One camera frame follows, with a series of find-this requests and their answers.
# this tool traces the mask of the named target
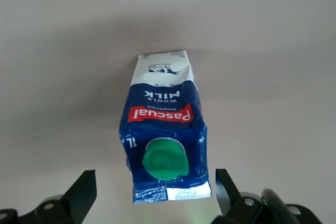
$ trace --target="screw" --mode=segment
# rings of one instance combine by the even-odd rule
[[[252,200],[251,198],[246,198],[244,202],[246,205],[251,206],[251,207],[255,205],[254,200]]]
[[[44,210],[49,210],[49,209],[51,209],[51,208],[53,208],[54,207],[54,203],[49,203],[49,204],[46,204],[44,207],[43,207],[43,209]]]
[[[295,215],[300,215],[301,214],[300,209],[295,207],[295,206],[289,206],[288,208]]]

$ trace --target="bottle cap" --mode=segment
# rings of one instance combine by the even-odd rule
[[[185,149],[173,138],[151,140],[146,147],[142,164],[152,177],[160,180],[172,180],[189,173]]]

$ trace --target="red label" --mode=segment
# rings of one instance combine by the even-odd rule
[[[141,122],[144,119],[156,119],[169,122],[190,123],[194,119],[190,103],[179,111],[161,111],[145,108],[144,106],[135,106],[130,109],[128,122]]]

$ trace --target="pascual logo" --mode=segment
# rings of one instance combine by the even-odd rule
[[[154,102],[176,102],[174,97],[180,97],[180,91],[176,93],[154,93],[145,90],[145,97]]]
[[[190,123],[194,119],[194,114],[190,103],[183,109],[174,112],[153,110],[145,108],[144,106],[131,107],[128,115],[128,122],[141,122],[145,119]]]

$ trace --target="white background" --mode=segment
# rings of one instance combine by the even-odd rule
[[[210,223],[208,199],[132,204],[118,124],[139,54],[186,49],[208,167],[334,223],[336,0],[0,0],[0,209],[96,169],[84,223]]]

